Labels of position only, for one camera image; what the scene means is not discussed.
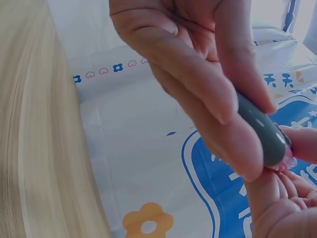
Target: blonde hair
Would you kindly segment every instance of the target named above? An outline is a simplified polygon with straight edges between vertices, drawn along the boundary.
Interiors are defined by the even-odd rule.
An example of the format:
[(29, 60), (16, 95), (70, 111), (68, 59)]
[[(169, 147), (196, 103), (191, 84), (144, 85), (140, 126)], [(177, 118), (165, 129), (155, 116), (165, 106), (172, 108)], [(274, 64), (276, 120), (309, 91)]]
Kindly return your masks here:
[(3, 238), (111, 237), (43, 0), (0, 1), (0, 213)]

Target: pink heart print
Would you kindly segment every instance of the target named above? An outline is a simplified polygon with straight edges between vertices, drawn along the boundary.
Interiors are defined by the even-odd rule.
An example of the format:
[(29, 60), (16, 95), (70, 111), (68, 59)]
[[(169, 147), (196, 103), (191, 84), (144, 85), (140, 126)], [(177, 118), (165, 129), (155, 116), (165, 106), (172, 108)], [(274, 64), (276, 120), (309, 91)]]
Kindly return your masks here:
[(95, 77), (95, 73), (94, 72), (88, 72), (88, 73), (86, 73), (86, 78), (93, 78), (93, 77)]
[(108, 73), (108, 69), (106, 69), (106, 68), (101, 68), (100, 70), (99, 70), (99, 74), (106, 74), (106, 73)]
[(148, 63), (148, 60), (146, 58), (143, 58), (143, 59), (141, 59), (141, 63), (142, 64)]
[(137, 62), (135, 61), (135, 60), (131, 60), (131, 61), (129, 61), (129, 63), (128, 63), (128, 66), (129, 67), (133, 67), (133, 66), (136, 66), (137, 65)]

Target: orange flower print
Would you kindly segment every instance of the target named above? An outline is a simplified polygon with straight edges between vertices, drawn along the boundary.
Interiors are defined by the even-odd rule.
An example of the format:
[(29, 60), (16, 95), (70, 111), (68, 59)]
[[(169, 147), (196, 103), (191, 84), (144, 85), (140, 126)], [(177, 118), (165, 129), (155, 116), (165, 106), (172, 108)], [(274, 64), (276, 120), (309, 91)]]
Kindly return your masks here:
[[(142, 225), (149, 221), (156, 223), (156, 229), (148, 234), (143, 233)], [(173, 217), (164, 213), (161, 206), (154, 202), (146, 203), (140, 211), (130, 212), (123, 218), (123, 226), (127, 230), (125, 238), (166, 238), (166, 232), (173, 223)]]

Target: hand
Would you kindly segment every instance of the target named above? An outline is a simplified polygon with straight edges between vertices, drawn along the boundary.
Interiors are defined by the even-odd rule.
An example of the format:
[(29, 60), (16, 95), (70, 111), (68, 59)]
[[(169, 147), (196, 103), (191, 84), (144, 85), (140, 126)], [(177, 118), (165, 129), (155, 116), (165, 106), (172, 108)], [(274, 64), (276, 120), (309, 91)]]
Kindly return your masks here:
[[(317, 130), (285, 129), (296, 158), (317, 163)], [(265, 169), (246, 182), (254, 238), (317, 237), (317, 187), (291, 171)]]
[(262, 147), (237, 114), (235, 88), (264, 113), (274, 112), (275, 106), (255, 63), (251, 0), (109, 3), (120, 37), (147, 58), (209, 149), (244, 179), (257, 178), (263, 169)]

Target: gray rounded object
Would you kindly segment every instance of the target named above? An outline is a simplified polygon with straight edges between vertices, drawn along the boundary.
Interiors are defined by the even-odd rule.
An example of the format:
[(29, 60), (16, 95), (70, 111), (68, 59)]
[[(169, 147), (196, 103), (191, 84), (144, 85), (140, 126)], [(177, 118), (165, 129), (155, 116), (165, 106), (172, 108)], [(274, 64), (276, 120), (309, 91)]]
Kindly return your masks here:
[(290, 145), (289, 138), (286, 138), (278, 126), (250, 100), (240, 93), (237, 94), (239, 115), (254, 129), (261, 141), (264, 166), (277, 165), (284, 158), (286, 145)]

